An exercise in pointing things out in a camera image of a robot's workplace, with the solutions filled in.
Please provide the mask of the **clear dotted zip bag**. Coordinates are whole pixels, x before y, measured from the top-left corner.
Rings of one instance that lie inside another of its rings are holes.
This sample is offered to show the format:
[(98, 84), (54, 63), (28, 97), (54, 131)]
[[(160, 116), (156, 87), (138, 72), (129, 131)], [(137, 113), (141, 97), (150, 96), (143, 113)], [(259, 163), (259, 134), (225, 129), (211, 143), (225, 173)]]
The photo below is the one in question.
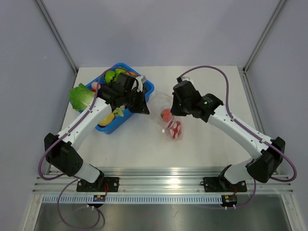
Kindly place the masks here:
[(178, 141), (183, 137), (183, 123), (180, 116), (172, 115), (172, 103), (171, 96), (160, 91), (154, 92), (147, 103), (150, 114), (146, 118), (157, 125), (166, 139)]

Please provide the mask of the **pink peach toy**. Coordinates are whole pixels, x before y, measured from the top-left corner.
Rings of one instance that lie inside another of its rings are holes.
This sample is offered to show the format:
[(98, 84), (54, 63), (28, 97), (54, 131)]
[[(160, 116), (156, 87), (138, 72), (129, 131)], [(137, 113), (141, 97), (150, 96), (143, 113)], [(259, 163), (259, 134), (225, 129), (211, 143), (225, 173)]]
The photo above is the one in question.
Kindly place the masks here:
[(163, 109), (160, 113), (160, 116), (165, 123), (169, 122), (173, 118), (170, 108)]

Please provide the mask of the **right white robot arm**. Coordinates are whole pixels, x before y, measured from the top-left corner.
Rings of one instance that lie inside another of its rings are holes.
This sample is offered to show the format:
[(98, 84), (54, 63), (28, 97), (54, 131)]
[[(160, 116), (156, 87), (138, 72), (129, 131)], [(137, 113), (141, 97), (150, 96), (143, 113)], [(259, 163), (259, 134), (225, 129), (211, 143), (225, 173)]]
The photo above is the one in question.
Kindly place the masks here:
[(226, 166), (210, 184), (214, 191), (230, 192), (237, 183), (249, 179), (266, 183), (282, 162), (279, 152), (285, 148), (283, 139), (272, 139), (250, 126), (238, 125), (222, 100), (211, 93), (202, 96), (190, 81), (184, 80), (173, 87), (171, 113), (192, 115), (217, 127), (250, 155), (244, 162)]

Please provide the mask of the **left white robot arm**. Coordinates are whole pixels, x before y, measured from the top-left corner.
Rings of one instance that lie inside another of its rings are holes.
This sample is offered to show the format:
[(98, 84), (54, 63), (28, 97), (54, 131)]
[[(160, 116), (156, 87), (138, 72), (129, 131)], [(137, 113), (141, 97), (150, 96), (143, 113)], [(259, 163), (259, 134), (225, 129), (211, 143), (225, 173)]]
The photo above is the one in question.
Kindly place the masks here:
[(88, 134), (116, 108), (125, 106), (131, 113), (148, 115), (143, 85), (145, 76), (120, 73), (117, 80), (96, 90), (94, 101), (67, 128), (45, 137), (45, 159), (64, 175), (87, 182), (94, 192), (104, 186), (103, 173), (78, 154)]

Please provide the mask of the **white cauliflower toy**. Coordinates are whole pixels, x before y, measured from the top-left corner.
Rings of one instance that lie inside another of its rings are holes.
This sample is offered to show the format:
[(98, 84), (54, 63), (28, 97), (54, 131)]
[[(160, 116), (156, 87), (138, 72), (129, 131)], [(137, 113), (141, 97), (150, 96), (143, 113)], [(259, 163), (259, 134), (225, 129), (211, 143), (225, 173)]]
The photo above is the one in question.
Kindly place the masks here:
[(123, 117), (124, 111), (120, 107), (118, 107), (113, 111), (113, 114), (115, 117)]

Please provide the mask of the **blue plastic bin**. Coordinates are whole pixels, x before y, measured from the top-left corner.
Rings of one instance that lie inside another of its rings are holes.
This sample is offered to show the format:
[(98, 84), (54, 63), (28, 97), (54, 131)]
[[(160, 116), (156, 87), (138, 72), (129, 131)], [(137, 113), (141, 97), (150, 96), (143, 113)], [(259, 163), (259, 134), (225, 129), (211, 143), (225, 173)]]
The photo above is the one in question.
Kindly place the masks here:
[[(137, 76), (141, 76), (137, 71), (133, 70), (131, 67), (124, 63), (118, 63), (107, 69), (103, 72), (99, 77), (94, 79), (92, 82), (98, 82), (100, 84), (100, 88), (105, 87), (107, 84), (104, 81), (104, 76), (107, 71), (115, 71), (117, 68), (124, 69), (127, 72), (134, 72)], [(102, 131), (106, 134), (111, 134), (115, 131), (120, 125), (122, 125), (126, 120), (128, 120), (133, 114), (137, 114), (138, 112), (130, 112), (125, 106), (121, 106), (120, 108), (124, 111), (123, 117), (115, 117), (114, 120), (106, 127), (100, 127), (98, 124), (109, 114), (113, 113), (115, 109), (112, 109), (109, 104), (105, 102), (105, 100), (98, 97), (99, 89), (92, 89), (90, 82), (85, 85), (88, 89), (95, 93), (93, 102), (89, 105), (85, 110), (78, 111), (80, 115), (78, 118), (68, 127), (68, 132), (70, 134), (80, 134), (82, 132), (91, 131), (92, 129), (97, 129), (98, 131)], [(144, 90), (144, 100), (146, 103), (149, 101), (150, 95), (154, 91), (154, 85), (150, 81), (146, 81), (143, 84)]]

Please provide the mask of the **yellow pear toy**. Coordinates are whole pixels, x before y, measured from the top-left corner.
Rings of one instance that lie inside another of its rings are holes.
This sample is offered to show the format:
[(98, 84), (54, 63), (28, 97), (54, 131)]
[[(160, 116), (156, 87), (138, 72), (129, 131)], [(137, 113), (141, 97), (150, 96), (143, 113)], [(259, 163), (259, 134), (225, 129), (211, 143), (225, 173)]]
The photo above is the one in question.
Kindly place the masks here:
[(102, 121), (100, 121), (98, 125), (100, 127), (106, 127), (114, 120), (114, 118), (115, 118), (115, 115), (111, 113), (107, 117), (105, 117)]

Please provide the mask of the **green bumpy fruit toy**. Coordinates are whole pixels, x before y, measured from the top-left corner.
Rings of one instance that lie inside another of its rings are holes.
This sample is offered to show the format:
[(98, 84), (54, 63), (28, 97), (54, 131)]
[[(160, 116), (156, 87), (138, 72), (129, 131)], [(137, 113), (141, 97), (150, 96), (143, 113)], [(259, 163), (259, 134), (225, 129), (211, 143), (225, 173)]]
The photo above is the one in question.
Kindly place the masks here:
[(124, 70), (124, 69), (119, 69), (119, 68), (117, 68), (117, 69), (115, 70), (115, 74), (116, 74), (116, 76), (118, 76), (118, 75), (119, 75), (119, 74), (121, 74), (121, 73), (126, 74), (126, 73), (127, 73), (127, 71), (126, 71), (126, 70)]

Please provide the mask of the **green apple toy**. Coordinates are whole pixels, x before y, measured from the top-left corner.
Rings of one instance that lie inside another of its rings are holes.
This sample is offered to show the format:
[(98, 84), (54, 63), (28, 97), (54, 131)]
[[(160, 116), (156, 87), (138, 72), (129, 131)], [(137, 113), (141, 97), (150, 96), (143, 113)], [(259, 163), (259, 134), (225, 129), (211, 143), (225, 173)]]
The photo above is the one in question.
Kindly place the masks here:
[(104, 76), (104, 81), (106, 84), (109, 84), (110, 82), (113, 82), (116, 79), (116, 73), (115, 71), (107, 71)]

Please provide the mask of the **pink egg toy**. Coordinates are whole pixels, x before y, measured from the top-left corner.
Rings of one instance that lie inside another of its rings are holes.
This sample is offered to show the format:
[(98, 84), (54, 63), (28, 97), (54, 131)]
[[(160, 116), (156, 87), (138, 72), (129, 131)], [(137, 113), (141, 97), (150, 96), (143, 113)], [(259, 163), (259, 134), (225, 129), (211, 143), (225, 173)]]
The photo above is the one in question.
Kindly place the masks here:
[(99, 89), (100, 84), (98, 82), (92, 82), (91, 87), (92, 87), (92, 89)]

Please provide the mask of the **green lettuce toy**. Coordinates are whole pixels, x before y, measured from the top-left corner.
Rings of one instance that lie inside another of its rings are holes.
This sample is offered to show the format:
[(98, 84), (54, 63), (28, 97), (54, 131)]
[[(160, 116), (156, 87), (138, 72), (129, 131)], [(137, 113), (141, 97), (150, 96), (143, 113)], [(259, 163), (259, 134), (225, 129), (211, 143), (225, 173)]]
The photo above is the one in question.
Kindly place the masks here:
[(75, 111), (83, 111), (92, 104), (95, 93), (82, 83), (69, 92), (69, 100)]

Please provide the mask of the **aluminium rail frame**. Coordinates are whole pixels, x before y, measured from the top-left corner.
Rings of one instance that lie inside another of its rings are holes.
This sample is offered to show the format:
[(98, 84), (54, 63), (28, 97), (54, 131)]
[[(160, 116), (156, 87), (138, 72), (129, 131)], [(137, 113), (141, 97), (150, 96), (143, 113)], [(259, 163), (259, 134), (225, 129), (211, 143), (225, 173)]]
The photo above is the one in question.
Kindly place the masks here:
[[(99, 167), (107, 177), (119, 177), (116, 194), (209, 194), (200, 185), (203, 177), (217, 176), (223, 167)], [(74, 178), (45, 181), (37, 177), (33, 194), (59, 194)], [(257, 183), (256, 194), (294, 194), (291, 183), (269, 180)]]

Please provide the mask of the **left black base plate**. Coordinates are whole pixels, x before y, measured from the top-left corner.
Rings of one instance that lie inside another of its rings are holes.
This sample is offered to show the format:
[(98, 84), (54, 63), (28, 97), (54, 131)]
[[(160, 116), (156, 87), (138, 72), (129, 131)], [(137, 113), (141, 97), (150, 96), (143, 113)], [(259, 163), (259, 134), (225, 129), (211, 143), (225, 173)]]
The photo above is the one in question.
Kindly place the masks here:
[(118, 192), (119, 180), (119, 177), (102, 177), (95, 183), (89, 183), (85, 180), (80, 180), (77, 183), (76, 191), (82, 193), (116, 193)]

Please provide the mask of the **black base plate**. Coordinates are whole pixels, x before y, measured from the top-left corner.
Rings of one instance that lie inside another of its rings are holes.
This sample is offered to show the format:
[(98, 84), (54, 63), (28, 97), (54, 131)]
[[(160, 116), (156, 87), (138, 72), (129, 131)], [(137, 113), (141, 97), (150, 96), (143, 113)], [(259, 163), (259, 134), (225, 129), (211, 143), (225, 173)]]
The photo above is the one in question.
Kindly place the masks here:
[(240, 181), (236, 184), (231, 184), (227, 180), (219, 177), (204, 177), (200, 182), (206, 193), (244, 193), (247, 192), (246, 182)]
[(119, 180), (119, 177), (102, 177), (95, 183), (89, 183), (85, 180), (80, 180), (77, 183), (76, 191), (82, 193), (116, 193), (118, 192)]

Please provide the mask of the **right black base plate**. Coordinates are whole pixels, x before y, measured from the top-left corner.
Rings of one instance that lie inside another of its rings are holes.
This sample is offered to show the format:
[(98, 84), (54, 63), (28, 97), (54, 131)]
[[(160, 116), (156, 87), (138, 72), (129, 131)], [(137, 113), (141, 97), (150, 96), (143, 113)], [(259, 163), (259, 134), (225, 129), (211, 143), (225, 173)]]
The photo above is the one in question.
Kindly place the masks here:
[(244, 193), (247, 192), (246, 182), (240, 181), (236, 184), (231, 184), (227, 180), (219, 177), (204, 177), (200, 182), (206, 193)]

